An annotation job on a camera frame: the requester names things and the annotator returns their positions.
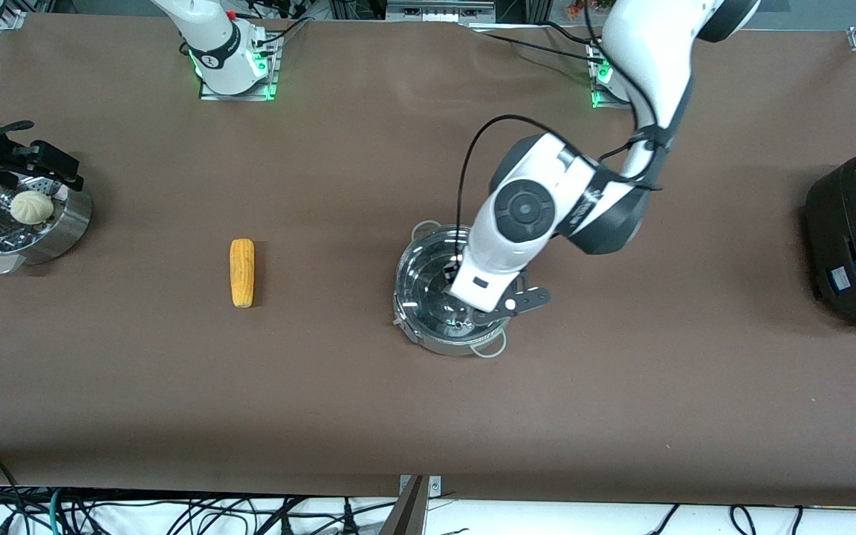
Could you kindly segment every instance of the robotic arm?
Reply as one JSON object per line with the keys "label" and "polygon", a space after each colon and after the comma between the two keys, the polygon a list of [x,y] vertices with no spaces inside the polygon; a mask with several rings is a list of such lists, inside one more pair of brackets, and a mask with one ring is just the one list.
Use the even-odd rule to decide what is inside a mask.
{"label": "robotic arm", "polygon": [[550,133],[517,142],[493,176],[449,292],[491,312],[554,234],[587,254],[629,243],[692,94],[694,40],[729,37],[759,1],[618,0],[603,27],[614,67],[604,85],[632,103],[638,119],[621,172]]}
{"label": "robotic arm", "polygon": [[236,19],[218,0],[152,0],[177,25],[200,78],[217,94],[241,94],[268,72],[255,61],[264,28]]}

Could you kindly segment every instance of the pot handle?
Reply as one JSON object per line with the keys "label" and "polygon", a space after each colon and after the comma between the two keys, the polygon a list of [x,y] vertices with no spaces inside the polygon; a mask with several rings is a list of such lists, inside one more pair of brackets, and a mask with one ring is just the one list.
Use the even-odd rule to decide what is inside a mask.
{"label": "pot handle", "polygon": [[471,346],[469,346],[469,348],[471,348],[471,352],[473,354],[478,355],[482,359],[493,359],[497,355],[502,354],[504,352],[504,349],[507,349],[507,332],[503,331],[503,329],[502,331],[500,331],[500,339],[502,339],[502,342],[500,343],[500,349],[497,349],[495,352],[490,354],[485,354],[478,350],[479,348],[482,348],[482,346],[489,346],[490,343],[473,343]]}
{"label": "pot handle", "polygon": [[0,275],[14,273],[25,263],[25,258],[21,254],[0,254]]}
{"label": "pot handle", "polygon": [[415,227],[412,228],[412,241],[424,236],[425,233],[430,233],[431,230],[426,230],[425,233],[418,234],[418,231],[421,230],[422,227],[428,226],[428,224],[432,225],[432,230],[441,226],[441,223],[438,223],[434,219],[428,219],[416,224]]}

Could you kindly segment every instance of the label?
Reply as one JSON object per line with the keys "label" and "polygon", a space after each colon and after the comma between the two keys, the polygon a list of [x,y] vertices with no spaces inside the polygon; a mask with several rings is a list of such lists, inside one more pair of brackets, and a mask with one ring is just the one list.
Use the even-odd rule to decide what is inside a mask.
{"label": "label", "polygon": [[240,27],[236,24],[233,24],[233,34],[230,35],[227,43],[224,43],[223,47],[214,48],[211,51],[200,51],[197,48],[190,47],[191,54],[197,58],[197,61],[204,64],[204,67],[213,68],[213,70],[217,70],[217,68],[224,67],[224,61],[227,61],[228,57],[231,57],[234,52],[237,51],[237,48],[240,48],[241,43],[241,33]]}
{"label": "label", "polygon": [[836,270],[831,270],[831,283],[837,291],[845,291],[850,288],[850,280],[847,278],[847,270],[839,267]]}

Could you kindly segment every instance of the table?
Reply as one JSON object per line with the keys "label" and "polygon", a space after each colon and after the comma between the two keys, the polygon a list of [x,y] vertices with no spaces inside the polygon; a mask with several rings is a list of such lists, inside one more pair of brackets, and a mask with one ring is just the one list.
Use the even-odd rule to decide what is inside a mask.
{"label": "table", "polygon": [[[856,504],[856,328],[813,299],[797,223],[856,155],[845,34],[697,45],[638,237],[547,247],[530,268],[554,300],[492,361],[412,345],[395,264],[414,224],[454,220],[493,116],[622,143],[632,120],[591,108],[584,65],[453,24],[320,22],[286,45],[278,100],[205,103],[179,43],[163,18],[52,14],[1,40],[0,119],[79,158],[95,199],[71,253],[0,277],[20,483],[392,495],[434,473],[464,498]],[[469,220],[532,133],[482,138]]]}

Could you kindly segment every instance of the stainless steel pot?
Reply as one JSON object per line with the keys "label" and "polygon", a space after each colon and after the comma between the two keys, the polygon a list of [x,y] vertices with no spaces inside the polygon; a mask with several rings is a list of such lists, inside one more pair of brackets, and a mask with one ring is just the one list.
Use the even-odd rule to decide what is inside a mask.
{"label": "stainless steel pot", "polygon": [[[45,223],[21,224],[9,214],[11,200],[20,192],[51,197],[55,210]],[[13,192],[0,193],[0,274],[23,264],[41,264],[67,253],[91,222],[91,196],[75,192],[45,177],[25,177]]]}
{"label": "stainless steel pot", "polygon": [[490,358],[507,345],[509,318],[475,325],[473,309],[446,291],[455,276],[455,243],[463,247],[470,230],[462,225],[455,231],[454,224],[434,221],[412,230],[412,243],[395,270],[395,324],[412,342],[435,353]]}

